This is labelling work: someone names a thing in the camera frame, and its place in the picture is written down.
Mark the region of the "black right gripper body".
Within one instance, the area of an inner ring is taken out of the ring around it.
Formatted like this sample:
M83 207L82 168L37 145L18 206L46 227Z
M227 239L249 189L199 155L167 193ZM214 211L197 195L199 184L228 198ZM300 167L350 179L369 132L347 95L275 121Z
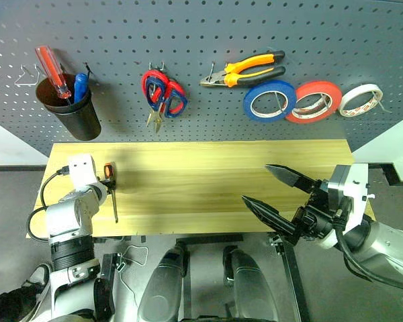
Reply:
M292 223L296 229L296 238L306 239L326 237L334 230L334 224L338 222L346 225L352 210L352 199L343 197L337 206L329 205L327 182L316 180L308 190L309 199L304 206L298 207Z

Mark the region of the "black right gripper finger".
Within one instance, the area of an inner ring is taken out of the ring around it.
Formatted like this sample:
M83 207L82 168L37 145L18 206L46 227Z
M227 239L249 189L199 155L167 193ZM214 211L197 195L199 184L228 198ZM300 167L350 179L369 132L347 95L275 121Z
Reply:
M298 241L296 225L282 217L277 209L245 195L242 195L241 198L259 221L283 235L289 242Z
M279 181L287 186L294 187L311 194L322 184L321 180L314 180L308 176L279 164L266 164L265 168Z

